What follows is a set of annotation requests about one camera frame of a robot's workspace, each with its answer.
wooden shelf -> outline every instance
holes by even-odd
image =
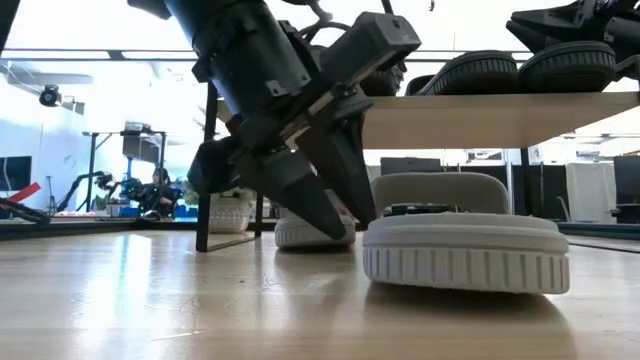
[[[640,105],[637,92],[373,100],[365,149],[525,148]],[[224,104],[219,117],[229,118]]]

white sneaker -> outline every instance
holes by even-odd
[[[345,236],[340,240],[334,240],[320,230],[314,228],[300,217],[288,211],[280,210],[280,219],[276,223],[275,238],[279,248],[295,248],[309,246],[349,246],[356,241],[356,225],[353,217],[348,213],[344,205],[338,200],[332,191],[327,195],[333,202],[336,211],[340,214],[340,220],[346,229]]]

red object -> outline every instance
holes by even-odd
[[[33,184],[27,186],[26,188],[18,191],[16,194],[13,194],[7,200],[11,200],[13,202],[20,202],[20,201],[30,197],[31,195],[37,193],[40,189],[41,189],[41,187],[40,187],[40,185],[38,185],[38,183],[33,183]]]

floor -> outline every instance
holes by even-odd
[[[572,247],[570,293],[371,284],[359,251],[209,254],[190,232],[0,242],[0,359],[637,359],[640,257]]]
[[[640,255],[640,241],[622,240],[622,239],[602,239],[587,236],[572,236],[571,243],[574,245],[582,245],[592,247],[594,249],[612,249],[637,253]]]

monitor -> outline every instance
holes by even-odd
[[[422,158],[381,158],[380,174],[400,174],[410,172],[441,172],[440,159]]]
[[[160,148],[143,136],[123,136],[122,155],[152,164],[160,163]]]
[[[0,191],[20,191],[29,185],[31,156],[0,157]]]
[[[640,196],[640,156],[616,156],[613,158],[616,177],[616,193],[623,196]]]

